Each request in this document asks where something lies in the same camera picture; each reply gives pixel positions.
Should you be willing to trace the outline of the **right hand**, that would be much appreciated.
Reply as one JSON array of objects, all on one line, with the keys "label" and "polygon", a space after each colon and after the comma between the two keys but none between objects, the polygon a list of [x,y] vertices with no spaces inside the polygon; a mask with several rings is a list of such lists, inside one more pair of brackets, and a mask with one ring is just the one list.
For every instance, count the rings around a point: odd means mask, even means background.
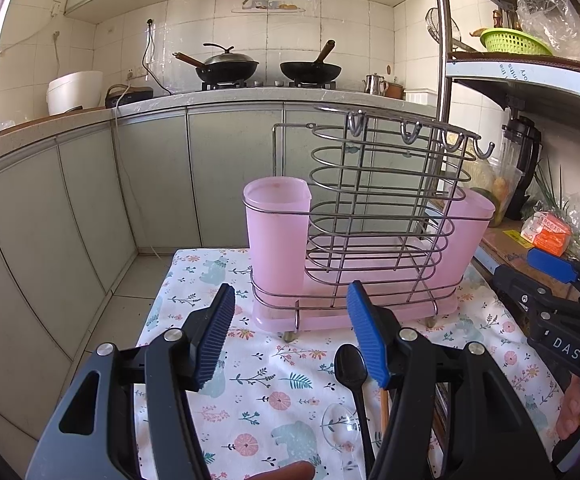
[{"label": "right hand", "polygon": [[580,426],[580,378],[571,375],[570,384],[561,400],[561,410],[556,422],[560,440],[566,440]]}]

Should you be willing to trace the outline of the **left hand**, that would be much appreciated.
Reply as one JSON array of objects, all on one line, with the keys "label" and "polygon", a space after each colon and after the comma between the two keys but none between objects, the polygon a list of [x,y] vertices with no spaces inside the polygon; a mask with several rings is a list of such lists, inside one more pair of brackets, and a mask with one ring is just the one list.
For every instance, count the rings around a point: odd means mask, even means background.
[{"label": "left hand", "polygon": [[300,460],[275,470],[255,474],[249,477],[249,480],[312,480],[314,474],[314,466],[309,462]]}]

